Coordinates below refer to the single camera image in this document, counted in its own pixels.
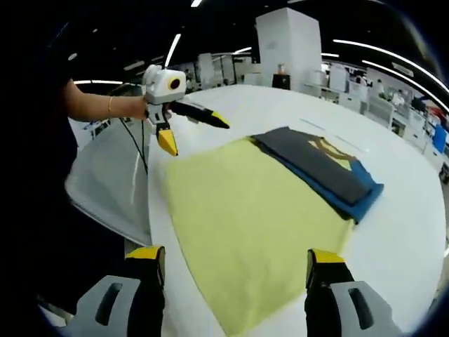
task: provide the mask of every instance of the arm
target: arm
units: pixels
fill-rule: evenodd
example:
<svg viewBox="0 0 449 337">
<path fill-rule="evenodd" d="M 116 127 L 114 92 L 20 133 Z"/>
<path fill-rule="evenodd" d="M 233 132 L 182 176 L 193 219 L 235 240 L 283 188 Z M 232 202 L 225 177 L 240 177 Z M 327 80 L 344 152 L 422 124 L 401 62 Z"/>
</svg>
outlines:
<svg viewBox="0 0 449 337">
<path fill-rule="evenodd" d="M 62 104 L 68 116 L 77 121 L 100 121 L 114 117 L 145 119 L 147 104 L 142 96 L 114 97 L 109 111 L 110 100 L 111 96 L 83 93 L 72 80 L 62 90 Z"/>
</svg>

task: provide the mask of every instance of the white cabinet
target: white cabinet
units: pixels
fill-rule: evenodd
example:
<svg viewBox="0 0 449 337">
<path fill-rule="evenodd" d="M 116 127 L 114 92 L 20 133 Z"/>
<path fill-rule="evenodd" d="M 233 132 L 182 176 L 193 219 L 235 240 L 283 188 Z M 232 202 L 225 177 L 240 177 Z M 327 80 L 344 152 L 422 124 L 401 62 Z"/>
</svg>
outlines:
<svg viewBox="0 0 449 337">
<path fill-rule="evenodd" d="M 409 125 L 406 126 L 406 129 L 403 134 L 403 139 L 411 144 L 414 148 L 416 148 L 420 153 L 423 153 L 428 138 L 424 135 L 423 131 L 417 131 L 411 128 Z"/>
<path fill-rule="evenodd" d="M 424 157 L 426 157 L 429 163 L 435 168 L 437 173 L 440 173 L 444 162 L 443 154 L 438 152 L 431 143 L 426 146 Z"/>
</svg>

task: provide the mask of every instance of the white wall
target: white wall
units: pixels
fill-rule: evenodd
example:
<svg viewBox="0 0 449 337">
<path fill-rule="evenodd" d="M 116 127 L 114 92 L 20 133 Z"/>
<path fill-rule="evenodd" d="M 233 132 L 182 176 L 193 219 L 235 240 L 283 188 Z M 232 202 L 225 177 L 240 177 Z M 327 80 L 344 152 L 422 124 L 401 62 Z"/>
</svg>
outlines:
<svg viewBox="0 0 449 337">
<path fill-rule="evenodd" d="M 262 15 L 256 18 L 256 26 L 262 83 L 264 86 L 272 86 L 273 74 L 277 74 L 279 64 L 283 63 L 286 66 L 288 74 L 293 68 L 287 11 L 280 9 Z"/>
<path fill-rule="evenodd" d="M 321 70 L 321 35 L 319 22 L 300 12 L 288 11 L 293 58 L 292 84 L 301 91 L 314 70 Z"/>
<path fill-rule="evenodd" d="M 237 83 L 243 83 L 241 81 L 241 77 L 252 72 L 253 71 L 253 64 L 251 63 L 252 60 L 250 57 L 247 58 L 239 58 L 243 62 L 236 62 L 236 76 L 237 76 Z"/>
<path fill-rule="evenodd" d="M 290 86 L 301 91 L 309 74 L 321 68 L 319 23 L 289 8 L 262 15 L 256 19 L 262 80 L 271 86 L 278 65 L 285 65 Z"/>
<path fill-rule="evenodd" d="M 215 69 L 212 63 L 212 55 L 210 53 L 198 55 L 198 66 L 201 79 L 201 87 L 203 89 L 212 88 L 215 78 Z"/>
<path fill-rule="evenodd" d="M 234 83 L 234 66 L 232 64 L 232 56 L 226 55 L 222 58 L 223 62 L 223 76 L 229 81 L 229 83 Z"/>
</svg>

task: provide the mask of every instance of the gray cloth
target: gray cloth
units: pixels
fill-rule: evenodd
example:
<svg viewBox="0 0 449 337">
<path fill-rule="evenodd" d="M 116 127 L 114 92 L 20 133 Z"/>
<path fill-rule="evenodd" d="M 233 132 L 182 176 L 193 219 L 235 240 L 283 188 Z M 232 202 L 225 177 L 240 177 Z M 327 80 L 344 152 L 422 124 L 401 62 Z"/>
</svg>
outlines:
<svg viewBox="0 0 449 337">
<path fill-rule="evenodd" d="M 278 157 L 304 171 L 348 205 L 354 205 L 370 191 L 351 171 L 310 145 L 309 140 L 316 136 L 284 127 L 252 137 Z"/>
</svg>

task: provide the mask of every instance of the ceiling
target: ceiling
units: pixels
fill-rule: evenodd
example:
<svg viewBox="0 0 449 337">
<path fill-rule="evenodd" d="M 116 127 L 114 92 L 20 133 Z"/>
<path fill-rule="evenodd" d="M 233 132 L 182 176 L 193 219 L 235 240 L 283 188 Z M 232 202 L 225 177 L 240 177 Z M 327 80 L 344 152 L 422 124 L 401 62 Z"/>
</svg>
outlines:
<svg viewBox="0 0 449 337">
<path fill-rule="evenodd" d="M 336 44 L 345 39 L 377 46 L 416 62 L 447 81 L 448 49 L 441 34 L 442 15 L 429 4 L 404 6 L 402 1 L 369 0 L 98 0 L 78 1 L 66 29 L 74 79 L 136 80 L 151 60 L 166 56 L 173 38 L 181 39 L 171 64 L 196 60 L 200 53 L 232 52 L 248 46 L 257 54 L 255 18 L 288 6 L 317 19 L 322 51 L 337 53 L 340 60 L 362 65 L 369 60 L 392 68 L 393 58 L 366 48 Z M 130 71 L 123 68 L 143 60 Z M 396 60 L 409 69 L 405 63 Z M 415 80 L 449 105 L 447 93 L 426 76 L 414 71 Z"/>
</svg>

